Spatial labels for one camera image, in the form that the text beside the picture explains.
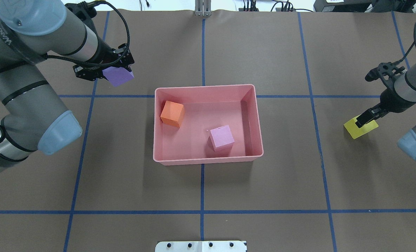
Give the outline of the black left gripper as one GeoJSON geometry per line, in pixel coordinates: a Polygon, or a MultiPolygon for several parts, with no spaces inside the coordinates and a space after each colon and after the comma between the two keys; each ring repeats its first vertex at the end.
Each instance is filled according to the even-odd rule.
{"type": "Polygon", "coordinates": [[[105,79],[102,70],[108,67],[123,67],[132,71],[131,65],[134,63],[134,58],[127,44],[121,44],[117,49],[110,49],[98,66],[74,65],[72,68],[77,78],[95,81],[96,79],[105,79]]]}

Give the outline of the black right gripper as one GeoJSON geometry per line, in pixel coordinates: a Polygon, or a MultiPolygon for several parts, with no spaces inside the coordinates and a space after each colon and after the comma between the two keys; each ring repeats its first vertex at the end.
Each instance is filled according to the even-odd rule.
{"type": "Polygon", "coordinates": [[[380,103],[364,111],[356,118],[356,126],[364,125],[386,116],[388,113],[402,113],[413,106],[413,102],[401,98],[395,92],[386,89],[380,95],[380,103]]]}

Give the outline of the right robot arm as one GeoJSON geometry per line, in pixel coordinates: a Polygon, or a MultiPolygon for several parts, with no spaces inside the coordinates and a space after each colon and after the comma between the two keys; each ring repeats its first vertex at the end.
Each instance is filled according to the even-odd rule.
{"type": "MultiPolygon", "coordinates": [[[[366,74],[365,80],[381,80],[385,89],[379,96],[378,104],[350,121],[351,127],[348,131],[358,131],[352,134],[353,138],[371,131],[376,127],[376,120],[388,114],[404,113],[416,107],[416,64],[405,69],[392,62],[381,63],[366,74]]],[[[416,124],[400,137],[397,146],[416,161],[416,124]]]]}

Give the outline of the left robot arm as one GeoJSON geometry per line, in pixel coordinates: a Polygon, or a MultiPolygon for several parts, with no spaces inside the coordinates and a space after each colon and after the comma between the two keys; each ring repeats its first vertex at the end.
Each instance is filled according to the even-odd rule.
{"type": "Polygon", "coordinates": [[[77,78],[119,85],[134,77],[130,43],[125,18],[105,0],[0,0],[0,102],[8,110],[0,120],[0,173],[36,151],[52,155],[83,133],[37,64],[72,62],[77,78]],[[95,29],[92,19],[101,4],[110,6],[125,26],[127,42],[118,48],[95,29]]]}

